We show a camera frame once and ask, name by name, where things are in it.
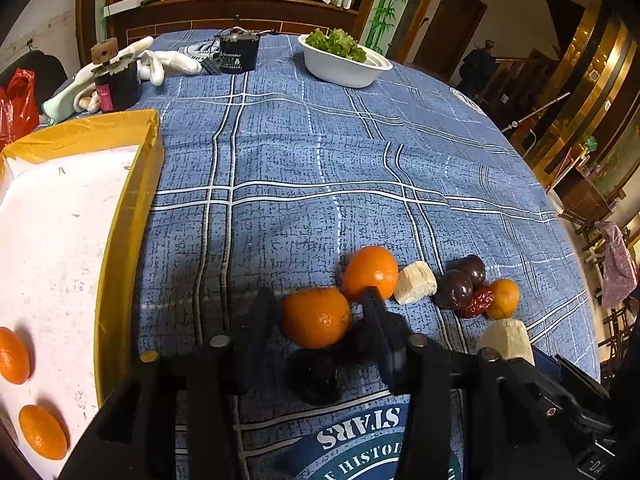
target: green bamboo painting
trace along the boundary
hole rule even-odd
[[[406,3],[406,0],[379,0],[378,5],[374,9],[375,14],[373,15],[373,20],[371,20],[365,46],[375,50],[379,54],[382,54],[380,38],[386,31],[391,30],[395,26],[396,10],[394,6],[398,2]]]

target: white oval bowl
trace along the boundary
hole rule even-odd
[[[298,43],[305,49],[306,68],[314,76],[350,88],[364,88],[382,72],[391,70],[391,62],[370,48],[359,45],[367,54],[364,63],[358,63],[345,57],[336,56],[319,50],[305,42],[308,34],[298,36]]]

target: person in dark clothing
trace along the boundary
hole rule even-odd
[[[494,42],[486,40],[484,48],[475,48],[469,52],[462,62],[459,74],[462,81],[456,86],[468,98],[479,94],[495,70],[495,57],[491,55]]]

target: pink cloth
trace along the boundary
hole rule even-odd
[[[605,240],[602,307],[614,308],[638,286],[636,264],[617,225],[613,222],[596,222],[594,226]]]

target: orange fruit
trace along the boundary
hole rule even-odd
[[[65,457],[65,432],[47,410],[29,404],[20,410],[18,423],[24,439],[37,454],[49,460],[62,460]]]
[[[284,335],[304,348],[337,342],[351,326],[349,303],[336,288],[304,288],[289,294],[282,307]]]
[[[398,263],[384,247],[363,247],[351,255],[342,275],[342,293],[349,301],[359,301],[368,286],[376,286],[388,300],[398,284]]]
[[[10,383],[22,384],[30,373],[27,347],[13,330],[0,327],[0,374]]]
[[[494,292],[494,301],[485,310],[491,319],[504,319],[513,316],[520,301],[520,289],[516,283],[507,278],[495,280],[491,285]]]

